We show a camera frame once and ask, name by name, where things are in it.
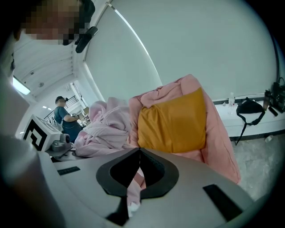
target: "orange pillowcase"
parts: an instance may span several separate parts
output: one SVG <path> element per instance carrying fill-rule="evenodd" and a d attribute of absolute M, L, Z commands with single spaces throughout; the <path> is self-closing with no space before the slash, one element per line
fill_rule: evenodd
<path fill-rule="evenodd" d="M 202 89 L 191 94 L 143 107 L 138 117 L 140 147 L 167 153 L 205 148 L 206 108 Z"/>

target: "white ceiling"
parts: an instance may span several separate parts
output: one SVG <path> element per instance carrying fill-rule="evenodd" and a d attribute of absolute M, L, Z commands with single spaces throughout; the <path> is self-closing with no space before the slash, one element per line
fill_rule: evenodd
<path fill-rule="evenodd" d="M 73 44 L 46 44 L 22 33 L 14 49 L 14 75 L 38 101 L 42 93 L 55 89 L 57 83 L 73 75 Z"/>

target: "black bag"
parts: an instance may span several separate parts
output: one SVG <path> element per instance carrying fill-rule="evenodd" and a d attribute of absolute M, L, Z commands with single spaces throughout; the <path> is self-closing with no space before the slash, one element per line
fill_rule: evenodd
<path fill-rule="evenodd" d="M 240 113 L 251 114 L 251 113 L 259 113 L 259 112 L 261 112 L 260 116 L 256 120 L 252 121 L 251 123 L 247 123 L 245 117 L 240 114 Z M 260 120 L 262 119 L 262 117 L 264 116 L 265 111 L 263 110 L 263 108 L 262 108 L 262 106 L 260 104 L 258 104 L 257 102 L 255 102 L 255 101 L 253 101 L 253 100 L 251 100 L 249 98 L 246 98 L 243 102 L 238 104 L 238 107 L 236 109 L 236 114 L 240 118 L 242 118 L 242 120 L 245 122 L 244 128 L 243 128 L 243 130 L 241 132 L 241 135 L 240 135 L 239 139 L 236 142 L 236 145 L 237 145 L 238 142 L 241 139 L 241 136 L 244 133 L 244 130 L 245 130 L 246 126 L 247 125 L 249 125 L 249 126 L 257 125 L 260 122 Z"/>

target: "person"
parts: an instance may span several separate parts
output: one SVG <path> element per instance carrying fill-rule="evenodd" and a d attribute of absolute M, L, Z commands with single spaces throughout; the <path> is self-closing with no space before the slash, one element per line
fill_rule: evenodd
<path fill-rule="evenodd" d="M 56 98 L 55 103 L 57 107 L 54 110 L 54 119 L 59 124 L 62 123 L 63 133 L 69 134 L 70 141 L 73 143 L 79 132 L 81 131 L 81 127 L 77 120 L 79 119 L 78 116 L 74 117 L 71 116 L 66 110 L 65 110 L 65 104 L 67 102 L 67 99 L 64 99 L 62 96 L 59 96 Z"/>

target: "floor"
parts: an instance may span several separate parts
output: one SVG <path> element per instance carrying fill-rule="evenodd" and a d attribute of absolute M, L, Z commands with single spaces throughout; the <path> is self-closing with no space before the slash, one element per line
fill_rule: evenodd
<path fill-rule="evenodd" d="M 266 143 L 264 138 L 232 142 L 240 168 L 239 185 L 257 200 L 272 188 L 279 172 L 285 148 L 285 134 L 276 135 Z"/>

